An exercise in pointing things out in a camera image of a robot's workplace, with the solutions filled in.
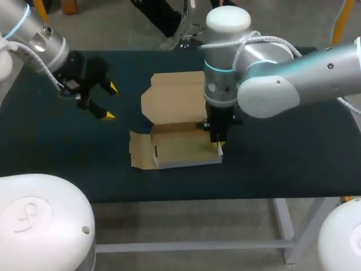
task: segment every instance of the yellow pole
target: yellow pole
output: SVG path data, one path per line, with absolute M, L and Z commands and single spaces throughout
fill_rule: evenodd
M 34 7 L 36 9 L 36 12 L 39 14 L 41 19 L 45 23 L 49 24 L 49 18 L 47 17 L 47 13 L 46 13 L 46 10 L 45 10 L 43 0 L 33 0 L 33 3 L 34 3 Z
M 354 3 L 355 0 L 344 0 L 344 4 L 340 11 L 340 14 L 334 22 L 331 45 L 336 45 L 339 43 Z

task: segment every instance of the dark green table surface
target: dark green table surface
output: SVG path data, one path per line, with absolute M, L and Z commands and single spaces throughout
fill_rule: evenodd
M 150 78 L 202 70 L 202 56 L 195 51 L 100 54 L 109 61 L 120 94 L 99 90 L 93 98 L 117 119 L 98 121 L 71 101 L 57 99 L 47 78 L 24 68 L 0 108 L 0 176 L 52 174 L 73 182 L 92 202 L 361 194 L 360 133 L 335 100 L 265 120 L 239 112 L 244 125 L 230 131 L 222 164 L 131 168 L 129 130 L 148 133 L 152 126 L 140 109 Z

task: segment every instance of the cardboard box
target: cardboard box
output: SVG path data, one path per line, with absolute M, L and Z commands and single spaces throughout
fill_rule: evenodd
M 207 118 L 203 72 L 159 73 L 142 95 L 151 134 L 130 132 L 131 166 L 165 169 L 222 162 L 222 147 L 196 127 Z

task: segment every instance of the white robot casing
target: white robot casing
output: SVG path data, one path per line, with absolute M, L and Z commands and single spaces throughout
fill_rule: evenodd
M 84 194 L 64 179 L 0 178 L 0 270 L 92 271 L 95 221 Z

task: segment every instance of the logo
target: logo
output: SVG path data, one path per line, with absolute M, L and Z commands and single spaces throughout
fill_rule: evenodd
M 8 235 L 31 238 L 49 228 L 52 208 L 42 198 L 27 196 L 10 203 L 0 215 L 0 221 L 0 230 Z

